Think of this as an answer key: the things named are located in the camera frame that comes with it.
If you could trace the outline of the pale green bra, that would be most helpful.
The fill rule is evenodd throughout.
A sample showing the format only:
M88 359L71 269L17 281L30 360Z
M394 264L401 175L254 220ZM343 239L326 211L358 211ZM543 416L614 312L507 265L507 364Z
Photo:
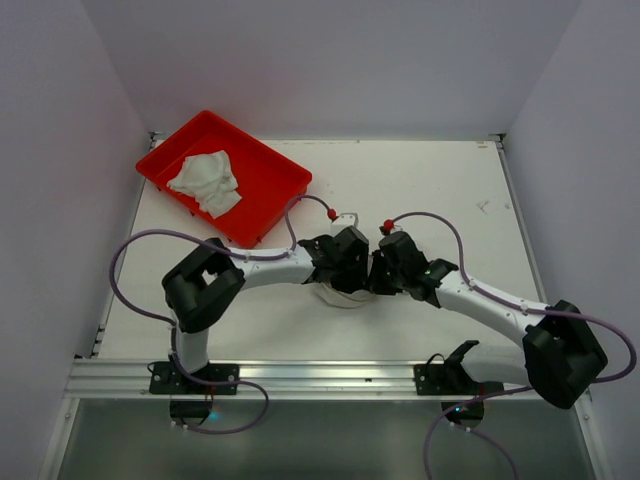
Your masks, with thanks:
M229 213L242 200L230 157L224 150L186 157L167 186L194 199L199 209L214 219Z

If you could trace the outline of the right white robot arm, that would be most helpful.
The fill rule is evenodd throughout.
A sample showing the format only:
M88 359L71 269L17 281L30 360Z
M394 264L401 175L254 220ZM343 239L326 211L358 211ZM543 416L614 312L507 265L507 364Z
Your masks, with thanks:
M369 288L377 295L406 293L419 302L466 316L502 335L505 346L466 340L441 363L415 367L421 394L480 394L506 384L532 388L568 409L597 379L608 358L577 307L508 295L444 259L428 260L405 232L383 238L373 254Z

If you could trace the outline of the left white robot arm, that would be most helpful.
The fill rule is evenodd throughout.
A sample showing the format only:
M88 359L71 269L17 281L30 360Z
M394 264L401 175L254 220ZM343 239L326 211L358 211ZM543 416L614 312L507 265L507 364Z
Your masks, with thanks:
M279 284L327 284L351 294L365 288L369 241L354 226L334 235L298 241L294 248L227 249L206 240L162 279L166 303L176 321L171 349L190 374L209 363L209 328L243 290Z

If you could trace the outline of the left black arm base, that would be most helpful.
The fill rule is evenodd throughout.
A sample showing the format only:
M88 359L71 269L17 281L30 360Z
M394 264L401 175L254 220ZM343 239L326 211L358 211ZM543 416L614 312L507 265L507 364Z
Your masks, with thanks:
M235 395L237 391L236 385L213 387L193 382L182 375L171 361L152 362L147 365L147 370L151 375L150 394L198 397L196 400L170 400L170 418L181 427L201 427L213 413L215 394ZM209 364L192 375L205 382L235 381L239 378L239 365Z

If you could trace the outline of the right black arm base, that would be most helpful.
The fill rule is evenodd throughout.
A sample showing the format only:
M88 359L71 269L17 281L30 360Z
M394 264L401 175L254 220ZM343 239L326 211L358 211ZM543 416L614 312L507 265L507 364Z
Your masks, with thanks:
M433 354L426 362L413 366L413 381L419 396L472 396L502 392L500 382L477 382L466 373L462 360L469 351L479 344L478 340L467 340L458 346L448 357L440 353ZM446 415L446 419L462 427L475 428L484 418L485 407L482 401L466 406L457 406Z

